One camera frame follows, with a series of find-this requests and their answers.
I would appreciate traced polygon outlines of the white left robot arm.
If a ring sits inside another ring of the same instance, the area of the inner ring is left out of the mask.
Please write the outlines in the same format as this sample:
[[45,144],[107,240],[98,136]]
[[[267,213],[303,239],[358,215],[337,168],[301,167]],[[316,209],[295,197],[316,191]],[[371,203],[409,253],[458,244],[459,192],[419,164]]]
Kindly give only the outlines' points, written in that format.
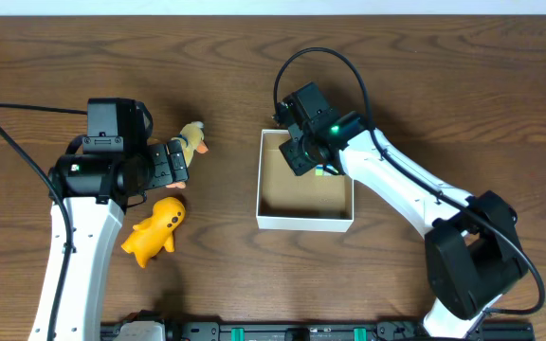
[[128,200],[189,177],[182,144],[78,136],[49,175],[52,238],[32,340],[99,340],[107,273]]

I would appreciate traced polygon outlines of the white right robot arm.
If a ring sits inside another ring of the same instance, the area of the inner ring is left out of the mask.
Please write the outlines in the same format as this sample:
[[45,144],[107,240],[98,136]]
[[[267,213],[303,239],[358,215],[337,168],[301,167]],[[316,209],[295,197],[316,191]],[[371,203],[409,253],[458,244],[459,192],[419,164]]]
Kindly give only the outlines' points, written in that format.
[[281,144],[291,170],[316,165],[365,185],[400,213],[425,242],[428,283],[436,299],[423,319],[432,338],[466,339],[495,303],[532,270],[516,230],[517,213],[499,195],[474,196],[437,178],[399,152],[356,112],[281,107]]

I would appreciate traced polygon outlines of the colourful puzzle cube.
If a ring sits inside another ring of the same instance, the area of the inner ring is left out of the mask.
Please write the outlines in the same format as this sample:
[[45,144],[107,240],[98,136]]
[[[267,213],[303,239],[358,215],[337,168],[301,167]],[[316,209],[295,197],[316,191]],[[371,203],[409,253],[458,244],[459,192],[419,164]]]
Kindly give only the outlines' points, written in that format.
[[341,175],[341,172],[336,170],[331,165],[316,165],[315,167],[315,175],[316,176],[338,176]]

